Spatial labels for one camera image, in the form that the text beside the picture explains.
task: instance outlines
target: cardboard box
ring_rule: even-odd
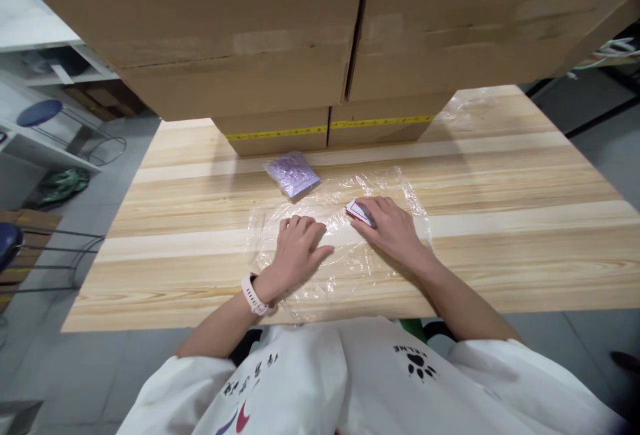
[[[329,108],[213,118],[238,155],[326,148],[328,122]]]
[[[7,294],[5,292],[9,290],[17,290],[17,288],[17,284],[0,285],[0,314],[5,312],[13,299],[13,294]]]
[[[17,212],[17,224],[21,227],[29,227],[30,232],[48,234],[55,230],[62,220],[60,215],[37,211],[32,209],[22,209]]]
[[[38,250],[37,248],[46,247],[50,239],[50,235],[25,233],[25,247],[30,246],[35,248],[23,248],[20,250],[20,256],[28,258],[39,257],[42,254],[42,250]]]
[[[634,23],[640,17],[640,0],[624,0],[598,26],[574,46],[560,66],[549,77],[561,77],[568,71],[588,59],[604,42],[613,39],[618,33]]]
[[[331,107],[329,147],[420,138],[454,92]]]
[[[219,119],[340,103],[348,52],[342,43],[318,44],[313,50],[126,68],[120,74],[166,121]]]
[[[147,107],[121,80],[90,83],[87,94],[103,107],[109,107],[126,117],[135,117]]]
[[[16,266],[32,267],[38,261],[37,256],[18,255],[11,265],[0,274],[0,284],[22,283],[31,273],[31,268],[14,268]]]
[[[624,2],[364,0],[347,98],[383,99],[545,77]],[[595,45],[609,34],[597,38]]]
[[[163,119],[342,101],[360,0],[44,0]]]
[[[0,211],[0,223],[11,223],[15,224],[18,221],[18,212],[17,211]]]
[[[62,89],[69,97],[80,103],[84,108],[89,110],[96,118],[102,121],[111,121],[118,118],[114,113],[107,108],[100,106],[100,104],[93,98],[88,96],[81,88],[80,85],[74,85],[71,87],[65,87]]]

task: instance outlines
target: metal stool legs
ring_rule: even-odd
[[[86,254],[98,253],[98,250],[92,250],[92,249],[98,243],[102,242],[105,239],[104,235],[93,235],[93,234],[86,234],[81,232],[68,232],[66,230],[43,230],[42,228],[35,228],[35,227],[29,227],[29,226],[20,226],[20,229],[23,230],[24,232],[31,232],[31,230],[37,230],[37,232],[31,232],[35,234],[42,234],[43,232],[46,232],[47,234],[50,234],[50,235],[63,234],[63,235],[91,238],[91,240],[89,240],[79,249],[37,247],[37,246],[23,245],[20,251],[21,255],[29,255],[29,250],[75,253],[75,256],[73,257],[69,265],[12,265],[11,266],[12,269],[15,268],[15,269],[31,269],[31,270],[67,270],[68,277],[69,277],[69,286],[55,287],[55,288],[31,288],[31,289],[25,289],[25,290],[11,290],[11,291],[3,292],[6,294],[56,292],[60,290],[79,290],[81,285],[78,284],[75,275],[80,262],[82,261],[82,259]]]
[[[93,146],[93,148],[91,148],[89,151],[87,150],[80,150],[79,153],[87,158],[87,161],[90,163],[93,163],[96,166],[104,166],[104,165],[108,165],[109,163],[117,160],[118,158],[120,158],[120,156],[125,152],[125,150],[127,149],[127,140],[122,138],[122,137],[117,137],[117,136],[113,136],[111,135],[108,131],[104,130],[102,127],[96,125],[95,123],[93,123],[92,121],[86,120],[84,118],[82,118],[74,109],[67,107],[67,106],[63,106],[61,113],[65,114],[67,117],[69,117],[70,119],[72,119],[73,121],[75,121],[76,123],[79,123],[80,125],[89,128],[93,133],[95,133],[96,135],[100,136],[103,138],[102,141],[100,141],[99,143],[96,143],[96,145]],[[41,135],[44,135],[45,137],[52,139],[53,141],[56,141],[57,143],[60,143],[61,145],[69,145],[69,142],[67,140],[64,140],[62,138],[60,138],[58,135],[54,135],[53,133],[48,132],[47,130],[41,128],[40,125],[36,125],[36,126],[32,126],[31,129],[37,131],[38,133],[40,133]],[[100,146],[103,145],[104,143],[107,143],[108,141],[116,141],[119,145],[121,145],[122,149],[118,152],[117,155],[115,155],[114,157],[112,157],[111,159],[105,161],[99,157],[97,157],[94,152],[95,150]],[[95,163],[94,161],[92,161],[91,159],[95,159],[98,161],[98,163]]]

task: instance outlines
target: clear plastic film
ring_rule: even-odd
[[[247,251],[256,272],[273,261],[279,222],[293,215],[311,216],[327,225],[320,245],[332,245],[335,252],[302,286],[294,288],[280,302],[291,323],[300,324],[331,318],[333,304],[366,302],[372,286],[400,277],[394,262],[384,258],[351,227],[345,206],[355,197],[384,196],[413,216],[418,236],[431,245],[427,212],[399,167],[362,171],[324,179],[309,195],[293,204],[256,208],[249,220]]]
[[[473,131],[474,112],[478,109],[494,109],[495,96],[489,92],[491,88],[458,90],[442,109],[438,119],[447,126],[459,131]]]

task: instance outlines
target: blue stool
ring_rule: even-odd
[[[50,247],[36,247],[25,245],[25,232],[34,233],[37,235],[47,232],[47,234],[64,234],[74,235],[81,237],[92,238],[92,240],[86,243],[81,249],[73,248],[50,248]],[[3,294],[17,294],[17,293],[30,293],[30,292],[52,292],[56,290],[78,290],[80,285],[75,279],[75,272],[80,264],[80,261],[85,254],[96,254],[97,250],[92,250],[95,245],[102,242],[105,239],[104,235],[91,235],[79,232],[66,232],[65,230],[44,230],[42,228],[35,228],[29,226],[18,226],[9,223],[0,223],[0,284],[2,283],[2,273],[9,268],[31,268],[34,270],[69,270],[69,286],[57,287],[57,288],[33,288],[30,290],[3,290]],[[30,250],[47,250],[51,252],[70,252],[75,253],[76,256],[68,266],[63,265],[11,265],[15,258],[19,255],[29,256]]]
[[[64,106],[60,101],[56,99],[48,99],[45,101],[40,101],[35,105],[31,105],[30,107],[25,109],[22,113],[20,113],[20,115],[18,116],[17,123],[21,127],[34,129],[41,135],[44,135],[49,139],[57,141],[58,143],[61,143],[65,147],[69,147],[68,141],[63,140],[59,136],[53,135],[52,133],[49,133],[48,131],[41,128],[41,125],[43,125],[44,123],[47,123],[50,119],[53,119],[54,117],[58,116],[60,113],[62,113],[63,115],[66,115],[68,118],[71,118],[73,121],[75,121],[76,123],[79,123],[83,127],[90,129],[96,135],[99,135],[102,138],[104,138],[103,141],[100,141],[91,150],[79,151],[79,153],[82,156],[86,157],[87,161],[91,163],[92,163],[91,158],[95,158],[96,160],[98,160],[99,163],[94,163],[94,165],[97,165],[97,166],[107,165],[108,163],[111,163],[112,161],[115,161],[116,159],[118,159],[120,155],[122,155],[127,149],[127,140],[125,140],[122,137],[112,136],[110,133],[108,133],[98,125],[83,119],[74,110],[72,110],[67,106]],[[96,148],[98,148],[103,143],[107,143],[108,141],[111,141],[111,140],[115,140],[117,143],[122,145],[122,150],[115,157],[113,157],[109,161],[105,161],[93,154]]]

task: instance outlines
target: hand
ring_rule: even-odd
[[[334,247],[318,247],[327,226],[311,217],[294,215],[280,221],[273,263],[253,282],[258,298],[269,303],[315,272]]]
[[[429,262],[436,261],[433,252],[422,244],[413,226],[413,217],[389,197],[358,198],[369,209],[377,228],[352,220],[351,225],[370,244],[419,275]]]

